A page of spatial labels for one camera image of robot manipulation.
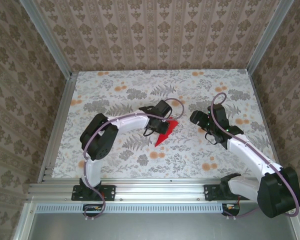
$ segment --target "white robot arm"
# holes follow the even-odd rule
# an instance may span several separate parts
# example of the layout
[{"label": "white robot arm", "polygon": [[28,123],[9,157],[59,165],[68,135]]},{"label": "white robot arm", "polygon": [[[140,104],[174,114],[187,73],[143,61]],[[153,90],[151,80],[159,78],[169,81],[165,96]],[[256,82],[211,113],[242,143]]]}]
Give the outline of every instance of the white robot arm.
[{"label": "white robot arm", "polygon": [[219,143],[237,155],[253,172],[256,180],[247,179],[239,173],[230,174],[221,178],[220,185],[205,185],[204,189],[207,193],[205,199],[233,200],[243,196],[258,203],[262,212],[269,218],[273,218],[296,208],[295,199],[280,178],[281,175],[291,187],[300,206],[300,188],[296,171],[291,167],[283,168],[270,160],[249,142],[240,128],[230,126],[221,104],[213,105],[213,115],[219,126],[213,120],[210,106],[208,114],[194,111],[190,121],[206,131],[206,138],[207,135],[214,136],[215,144]]},{"label": "white robot arm", "polygon": [[[156,106],[141,107],[133,113],[122,116],[106,117],[102,113],[97,114],[80,137],[82,149],[87,148],[90,157],[86,160],[85,176],[81,178],[80,185],[83,188],[90,186],[97,188],[101,184],[102,159],[110,152],[117,135],[135,129],[145,129],[144,136],[149,136],[153,132],[165,134],[169,122],[162,118],[170,116],[171,113],[172,108],[169,104],[161,100]],[[96,131],[107,122],[109,124],[93,137]]]}]

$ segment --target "black mounting bracket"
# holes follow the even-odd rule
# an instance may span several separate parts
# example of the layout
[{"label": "black mounting bracket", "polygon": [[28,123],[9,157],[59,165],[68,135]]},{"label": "black mounting bracket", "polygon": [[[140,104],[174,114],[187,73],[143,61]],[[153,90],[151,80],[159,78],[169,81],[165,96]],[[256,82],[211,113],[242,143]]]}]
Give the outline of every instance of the black mounting bracket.
[{"label": "black mounting bracket", "polygon": [[239,173],[233,173],[228,176],[224,176],[220,180],[220,184],[205,184],[203,185],[204,189],[204,198],[207,201],[235,201],[240,197],[241,200],[248,200],[247,198],[233,194],[230,191],[228,182],[230,179],[241,176]]},{"label": "black mounting bracket", "polygon": [[[114,201],[116,197],[115,185],[101,185],[95,187],[96,190],[104,197],[106,201]],[[99,195],[87,187],[80,178],[80,185],[73,186],[72,201],[101,201]]]}]

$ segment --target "metal frame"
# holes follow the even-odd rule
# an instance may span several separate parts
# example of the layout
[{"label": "metal frame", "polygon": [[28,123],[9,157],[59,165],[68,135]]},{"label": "metal frame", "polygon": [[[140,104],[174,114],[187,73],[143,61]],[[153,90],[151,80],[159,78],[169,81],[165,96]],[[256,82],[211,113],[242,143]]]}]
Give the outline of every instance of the metal frame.
[{"label": "metal frame", "polygon": [[52,166],[54,166],[56,162],[58,149],[60,146],[62,134],[65,129],[68,111],[70,108],[72,95],[74,94],[75,91],[78,74],[79,74],[78,72],[73,72],[70,80],[66,81],[65,83],[62,99],[60,101],[58,112],[56,114],[54,125],[52,128],[51,136],[43,158],[42,167],[38,177],[38,183],[43,181],[46,168],[47,167],[52,168]]},{"label": "metal frame", "polygon": [[[54,206],[61,208],[65,205],[77,206],[82,204],[101,203],[98,201],[71,201],[73,186],[79,184],[79,178],[52,178],[53,167],[58,154],[77,77],[78,73],[72,74],[71,79],[66,83],[38,183],[31,184],[29,187],[28,197],[26,198],[26,203],[20,217],[14,240],[28,239],[35,214],[38,214],[36,213],[36,210],[39,209],[38,206],[41,206],[42,204],[53,204]],[[278,156],[251,75],[249,75],[249,77],[275,160],[278,161]],[[102,183],[105,185],[116,185],[115,201],[110,203],[110,205],[114,207],[127,205],[158,206],[162,204],[165,206],[177,207],[184,205],[209,206],[211,204],[219,205],[221,203],[236,202],[205,200],[203,185],[219,184],[220,179],[218,178],[107,178],[102,179]],[[252,201],[242,201],[242,204],[246,203],[252,203]],[[291,218],[291,222],[295,235],[297,239],[300,240],[300,213],[297,217]]]},{"label": "metal frame", "polygon": [[256,67],[258,66],[261,58],[263,57],[267,48],[269,47],[269,44],[274,38],[278,28],[283,22],[293,2],[294,0],[284,0],[279,2],[268,26],[264,30],[264,33],[258,45],[256,46],[255,51],[253,52],[252,57],[246,67],[250,75],[254,73]]},{"label": "metal frame", "polygon": [[56,64],[58,64],[66,80],[71,77],[71,66],[63,55],[62,48],[60,48],[53,37],[53,34],[49,30],[40,10],[37,8],[35,1],[33,0],[20,0],[24,9],[28,13],[35,28],[40,33],[44,43],[48,47],[52,54]]},{"label": "metal frame", "polygon": [[[36,214],[82,214],[84,203],[39,203]],[[87,213],[96,213],[87,209]],[[120,203],[107,202],[105,214],[199,214],[222,213],[222,203]]]}]

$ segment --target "wall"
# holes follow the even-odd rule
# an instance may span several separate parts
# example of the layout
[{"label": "wall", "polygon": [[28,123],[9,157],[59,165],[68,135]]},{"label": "wall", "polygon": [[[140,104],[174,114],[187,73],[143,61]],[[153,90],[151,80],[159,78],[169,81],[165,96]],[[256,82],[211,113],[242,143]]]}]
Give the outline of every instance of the wall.
[{"label": "wall", "polygon": [[35,0],[73,71],[243,69],[279,0]]},{"label": "wall", "polygon": [[300,182],[300,0],[295,0],[252,75],[283,166]]},{"label": "wall", "polygon": [[65,80],[18,0],[0,0],[0,240],[37,181]]}]

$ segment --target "floral patterned surface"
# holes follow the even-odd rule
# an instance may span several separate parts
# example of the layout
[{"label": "floral patterned surface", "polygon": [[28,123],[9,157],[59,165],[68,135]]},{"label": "floral patterned surface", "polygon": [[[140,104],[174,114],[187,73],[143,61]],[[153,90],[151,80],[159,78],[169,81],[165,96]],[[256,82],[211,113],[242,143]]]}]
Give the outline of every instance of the floral patterned surface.
[{"label": "floral patterned surface", "polygon": [[[173,133],[157,147],[159,135],[144,137],[143,129],[117,136],[103,159],[103,178],[220,178],[230,173],[252,176],[237,156],[221,145],[209,143],[205,132],[189,121],[193,111],[207,112],[218,92],[228,95],[223,105],[230,124],[239,126],[258,149],[274,159],[245,69],[90,71],[78,75],[53,177],[82,175],[84,158],[79,137],[96,114],[124,115],[166,98],[178,98],[185,106]],[[174,100],[168,103],[172,115],[178,116],[181,105]]]}]

